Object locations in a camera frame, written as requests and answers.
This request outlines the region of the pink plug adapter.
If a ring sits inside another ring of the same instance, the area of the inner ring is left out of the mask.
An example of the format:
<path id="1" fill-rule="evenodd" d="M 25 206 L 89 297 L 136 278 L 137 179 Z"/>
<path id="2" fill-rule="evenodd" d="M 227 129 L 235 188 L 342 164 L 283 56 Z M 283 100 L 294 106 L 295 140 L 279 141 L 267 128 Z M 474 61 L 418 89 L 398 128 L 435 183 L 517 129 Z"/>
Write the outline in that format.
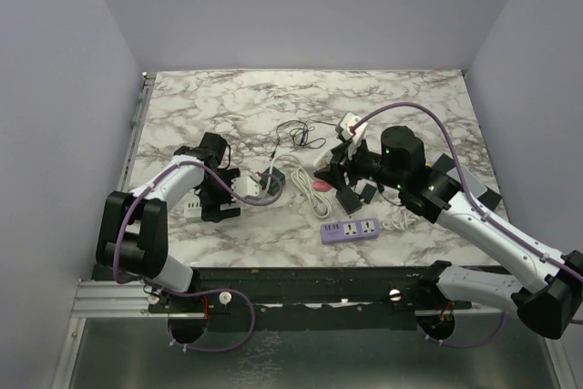
<path id="1" fill-rule="evenodd" d="M 330 190 L 332 189 L 332 186 L 331 186 L 329 183 L 325 182 L 325 181 L 322 181 L 322 180 L 315 180 L 315 181 L 312 183 L 312 188 L 313 188 L 313 189 L 314 189 L 316 192 L 325 193 L 325 192 L 328 192 L 328 191 L 330 191 Z"/>

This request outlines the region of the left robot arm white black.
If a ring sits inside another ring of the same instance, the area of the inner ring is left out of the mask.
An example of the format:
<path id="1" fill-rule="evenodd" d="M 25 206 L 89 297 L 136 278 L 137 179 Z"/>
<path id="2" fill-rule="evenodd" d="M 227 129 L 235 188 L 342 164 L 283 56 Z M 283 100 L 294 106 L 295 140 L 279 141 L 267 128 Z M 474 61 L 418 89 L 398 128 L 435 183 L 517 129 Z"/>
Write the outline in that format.
<path id="1" fill-rule="evenodd" d="M 96 261 L 117 268 L 114 279 L 142 278 L 169 291 L 178 309 L 195 309 L 201 298 L 199 273 L 169 254 L 169 211 L 187 194 L 196 192 L 202 221 L 218 223 L 240 216 L 231 193 L 237 168 L 220 163 L 231 148 L 222 136 L 206 132 L 195 148 L 182 146 L 169 164 L 144 185 L 113 191 L 105 201 L 97 239 Z"/>

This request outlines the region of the white power strip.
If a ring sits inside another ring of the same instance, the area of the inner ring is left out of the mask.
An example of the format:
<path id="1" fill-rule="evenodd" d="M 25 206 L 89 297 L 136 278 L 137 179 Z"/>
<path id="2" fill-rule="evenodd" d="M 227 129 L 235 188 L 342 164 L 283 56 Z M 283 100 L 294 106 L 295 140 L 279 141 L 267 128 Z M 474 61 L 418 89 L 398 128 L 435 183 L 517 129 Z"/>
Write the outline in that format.
<path id="1" fill-rule="evenodd" d="M 198 200 L 189 200 L 184 204 L 183 216 L 186 220 L 200 220 L 202 207 Z"/>

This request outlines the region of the dark green charger block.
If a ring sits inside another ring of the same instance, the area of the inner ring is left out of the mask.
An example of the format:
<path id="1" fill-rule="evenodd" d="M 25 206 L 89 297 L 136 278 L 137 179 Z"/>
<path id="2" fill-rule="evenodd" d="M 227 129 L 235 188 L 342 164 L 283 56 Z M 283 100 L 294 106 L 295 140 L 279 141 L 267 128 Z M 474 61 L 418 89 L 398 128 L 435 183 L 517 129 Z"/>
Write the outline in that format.
<path id="1" fill-rule="evenodd" d="M 269 197 L 275 196 L 286 185 L 285 175 L 277 168 L 266 169 L 260 177 L 259 184 L 263 194 Z"/>

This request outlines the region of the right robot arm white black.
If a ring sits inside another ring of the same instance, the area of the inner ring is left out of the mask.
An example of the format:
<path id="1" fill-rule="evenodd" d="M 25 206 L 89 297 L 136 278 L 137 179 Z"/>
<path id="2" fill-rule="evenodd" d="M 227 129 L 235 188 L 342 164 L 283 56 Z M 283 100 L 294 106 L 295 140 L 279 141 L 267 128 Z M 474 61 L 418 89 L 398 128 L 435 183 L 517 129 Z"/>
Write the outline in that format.
<path id="1" fill-rule="evenodd" d="M 430 308 L 447 301 L 483 303 L 515 314 L 534 333 L 560 338 L 582 304 L 581 252 L 565 254 L 500 218 L 471 193 L 463 175 L 427 165 L 424 143 L 411 129 L 385 129 L 378 153 L 368 149 L 364 131 L 354 121 L 337 125 L 340 143 L 314 173 L 335 189 L 347 214 L 362 207 L 353 190 L 359 181 L 395 189 L 407 210 L 471 242 L 507 271 L 438 262 L 435 276 L 418 286 L 420 301 Z"/>

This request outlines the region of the purple power strip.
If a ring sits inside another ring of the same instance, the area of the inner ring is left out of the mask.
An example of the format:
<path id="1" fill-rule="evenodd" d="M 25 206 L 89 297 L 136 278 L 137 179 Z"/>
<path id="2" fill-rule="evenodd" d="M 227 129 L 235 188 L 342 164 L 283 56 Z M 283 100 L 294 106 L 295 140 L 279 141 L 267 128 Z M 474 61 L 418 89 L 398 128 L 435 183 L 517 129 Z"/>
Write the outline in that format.
<path id="1" fill-rule="evenodd" d="M 346 220 L 323 224 L 320 227 L 321 243 L 324 245 L 376 239 L 381 234 L 378 219 Z"/>

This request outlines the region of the white cube socket adapter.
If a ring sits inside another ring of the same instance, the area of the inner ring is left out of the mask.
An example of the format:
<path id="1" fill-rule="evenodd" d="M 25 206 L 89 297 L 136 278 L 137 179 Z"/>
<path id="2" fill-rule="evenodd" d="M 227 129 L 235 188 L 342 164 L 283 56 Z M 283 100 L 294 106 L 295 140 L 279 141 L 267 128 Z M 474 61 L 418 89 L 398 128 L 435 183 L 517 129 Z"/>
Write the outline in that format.
<path id="1" fill-rule="evenodd" d="M 316 169 L 323 169 L 323 168 L 330 165 L 332 158 L 333 158 L 333 153 L 330 149 L 322 151 L 318 155 L 318 158 L 315 160 L 314 167 Z"/>

